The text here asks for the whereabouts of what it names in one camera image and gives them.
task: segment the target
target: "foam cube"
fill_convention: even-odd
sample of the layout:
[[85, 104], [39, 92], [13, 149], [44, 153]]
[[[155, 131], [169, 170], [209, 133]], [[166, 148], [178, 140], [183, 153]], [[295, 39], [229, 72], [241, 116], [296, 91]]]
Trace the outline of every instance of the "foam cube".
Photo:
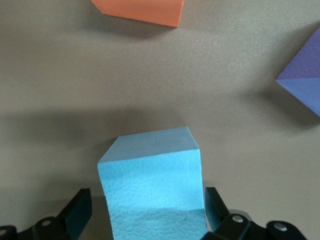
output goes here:
[[208, 231], [200, 150], [187, 127], [120, 136], [98, 163], [114, 240]]
[[276, 81], [320, 116], [320, 28]]
[[92, 0], [103, 14], [177, 28], [184, 0]]

